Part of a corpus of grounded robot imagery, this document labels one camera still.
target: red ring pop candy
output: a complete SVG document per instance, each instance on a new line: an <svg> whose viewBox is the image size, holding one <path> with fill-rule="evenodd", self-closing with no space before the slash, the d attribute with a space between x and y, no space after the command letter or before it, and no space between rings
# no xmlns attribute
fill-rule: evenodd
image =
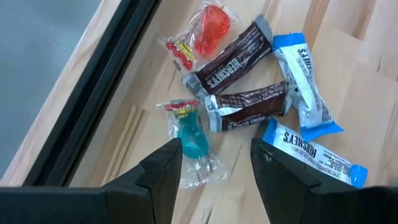
<svg viewBox="0 0 398 224"><path fill-rule="evenodd" d="M201 20L201 32L195 39L195 50L204 56L211 55L230 27L231 20L222 8L206 6Z"/></svg>

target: gray wall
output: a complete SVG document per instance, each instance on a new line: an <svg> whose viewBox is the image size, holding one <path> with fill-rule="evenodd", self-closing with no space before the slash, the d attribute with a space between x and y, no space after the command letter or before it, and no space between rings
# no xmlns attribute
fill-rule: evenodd
<svg viewBox="0 0 398 224"><path fill-rule="evenodd" d="M0 0L0 178L101 0Z"/></svg>

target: blue wrapper end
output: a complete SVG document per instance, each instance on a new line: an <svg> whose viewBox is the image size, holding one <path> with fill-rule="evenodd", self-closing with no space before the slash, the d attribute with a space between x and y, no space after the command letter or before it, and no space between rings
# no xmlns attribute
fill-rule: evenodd
<svg viewBox="0 0 398 224"><path fill-rule="evenodd" d="M344 131L344 129L338 126L334 121L323 123L311 128L301 127L300 130L304 141L312 141L325 134L333 134Z"/></svg>
<svg viewBox="0 0 398 224"><path fill-rule="evenodd" d="M268 121L268 126L266 129L266 132L264 133L264 136L262 137L263 141L265 141L268 144L274 145L275 131L276 131L277 125L278 125L278 121L275 118L271 118Z"/></svg>
<svg viewBox="0 0 398 224"><path fill-rule="evenodd" d="M368 177L368 169L360 165L352 165L350 175L352 185L361 189Z"/></svg>
<svg viewBox="0 0 398 224"><path fill-rule="evenodd" d="M307 42L305 41L303 33L276 35L274 37L273 49L275 50L281 47L287 47L296 44L306 44L306 43Z"/></svg>

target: blue and white candy wrapper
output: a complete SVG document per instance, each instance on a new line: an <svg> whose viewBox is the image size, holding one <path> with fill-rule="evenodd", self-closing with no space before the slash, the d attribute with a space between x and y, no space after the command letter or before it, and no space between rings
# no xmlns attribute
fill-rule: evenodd
<svg viewBox="0 0 398 224"><path fill-rule="evenodd" d="M271 118L263 141L294 158L356 188L362 188L368 176L367 168L352 164L315 142L306 142L290 128Z"/></svg>
<svg viewBox="0 0 398 224"><path fill-rule="evenodd" d="M304 35L277 35L273 49L288 83L287 106L293 105L297 109L304 140L344 131L335 123L319 94L311 52Z"/></svg>

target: brown candy wrapper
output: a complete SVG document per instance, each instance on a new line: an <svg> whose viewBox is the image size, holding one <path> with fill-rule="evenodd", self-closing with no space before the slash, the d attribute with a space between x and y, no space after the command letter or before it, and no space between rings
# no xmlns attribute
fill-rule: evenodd
<svg viewBox="0 0 398 224"><path fill-rule="evenodd" d="M271 43L271 28L263 15L257 16L222 53L199 71L185 75L182 81L200 99L218 95L271 53Z"/></svg>
<svg viewBox="0 0 398 224"><path fill-rule="evenodd" d="M260 123L285 113L285 82L258 90L205 97L210 131L220 132Z"/></svg>

